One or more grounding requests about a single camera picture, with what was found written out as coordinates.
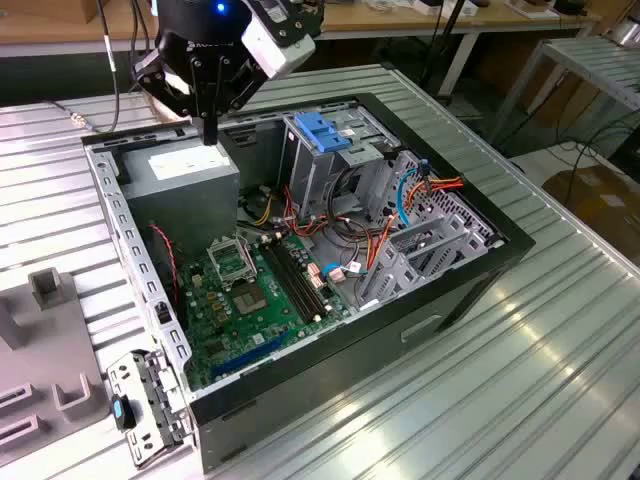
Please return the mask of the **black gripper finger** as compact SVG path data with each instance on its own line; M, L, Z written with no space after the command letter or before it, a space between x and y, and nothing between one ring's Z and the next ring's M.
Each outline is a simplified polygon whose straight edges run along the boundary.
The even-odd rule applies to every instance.
M240 110L266 82L266 74L255 60L241 63L222 57L218 61L212 110L209 118L209 144L218 142L218 120Z
M207 84L197 78L196 59L155 49L133 65L142 89L181 118L189 117L205 145L210 144Z

